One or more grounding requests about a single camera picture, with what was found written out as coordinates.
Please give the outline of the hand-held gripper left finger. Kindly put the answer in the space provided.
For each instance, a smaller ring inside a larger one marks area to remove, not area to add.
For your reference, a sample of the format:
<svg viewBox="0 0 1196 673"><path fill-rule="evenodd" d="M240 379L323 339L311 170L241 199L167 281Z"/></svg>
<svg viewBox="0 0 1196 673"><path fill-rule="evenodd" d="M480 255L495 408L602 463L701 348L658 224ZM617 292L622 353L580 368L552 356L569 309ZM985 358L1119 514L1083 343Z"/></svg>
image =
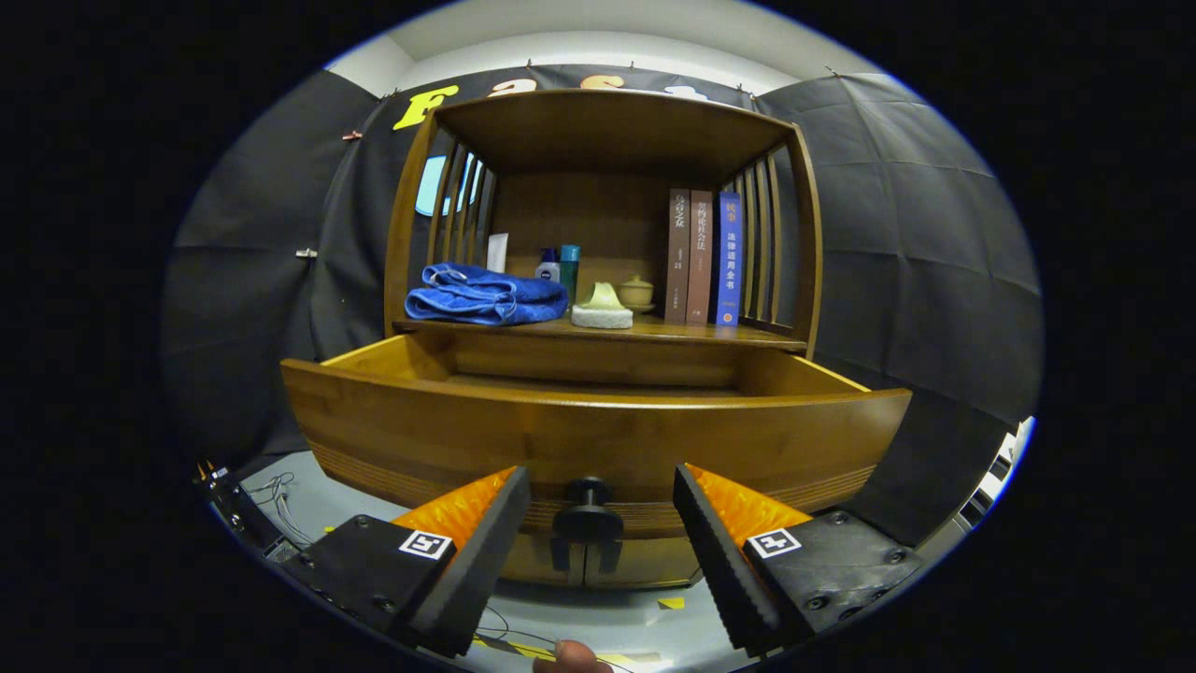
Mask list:
<svg viewBox="0 0 1196 673"><path fill-rule="evenodd" d="M384 637L465 655L530 498L527 469L513 465L392 521L350 516L285 571Z"/></svg>

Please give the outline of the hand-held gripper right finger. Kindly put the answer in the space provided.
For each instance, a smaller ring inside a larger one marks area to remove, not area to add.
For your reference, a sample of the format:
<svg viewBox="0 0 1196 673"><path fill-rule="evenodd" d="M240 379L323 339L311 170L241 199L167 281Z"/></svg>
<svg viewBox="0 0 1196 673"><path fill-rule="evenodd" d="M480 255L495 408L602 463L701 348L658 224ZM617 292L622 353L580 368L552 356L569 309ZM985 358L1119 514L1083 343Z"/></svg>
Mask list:
<svg viewBox="0 0 1196 673"><path fill-rule="evenodd" d="M925 563L848 510L804 514L698 465L676 466L672 502L732 646L750 655L840 626Z"/></svg>

